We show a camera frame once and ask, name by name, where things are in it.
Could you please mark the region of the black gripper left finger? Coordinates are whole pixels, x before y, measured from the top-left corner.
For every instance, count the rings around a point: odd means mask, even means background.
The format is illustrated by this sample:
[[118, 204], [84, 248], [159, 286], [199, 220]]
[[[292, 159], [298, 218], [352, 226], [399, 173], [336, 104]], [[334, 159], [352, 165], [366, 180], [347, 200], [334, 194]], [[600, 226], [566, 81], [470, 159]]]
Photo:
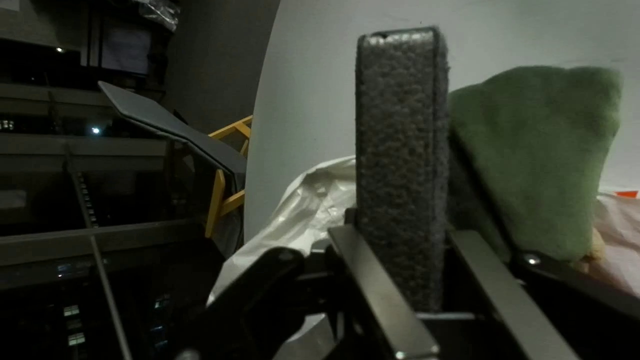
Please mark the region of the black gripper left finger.
[[336, 251], [354, 278], [374, 324], [390, 348], [391, 360], [436, 360], [439, 346], [431, 331], [417, 320], [381, 261], [354, 226], [330, 229]]

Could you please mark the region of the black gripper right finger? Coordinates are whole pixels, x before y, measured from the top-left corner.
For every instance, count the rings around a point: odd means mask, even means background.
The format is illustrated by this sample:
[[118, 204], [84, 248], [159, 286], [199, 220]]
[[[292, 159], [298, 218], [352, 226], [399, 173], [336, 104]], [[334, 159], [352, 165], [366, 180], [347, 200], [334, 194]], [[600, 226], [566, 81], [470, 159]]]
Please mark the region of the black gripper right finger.
[[477, 232], [453, 229], [448, 238], [528, 360], [580, 360]]

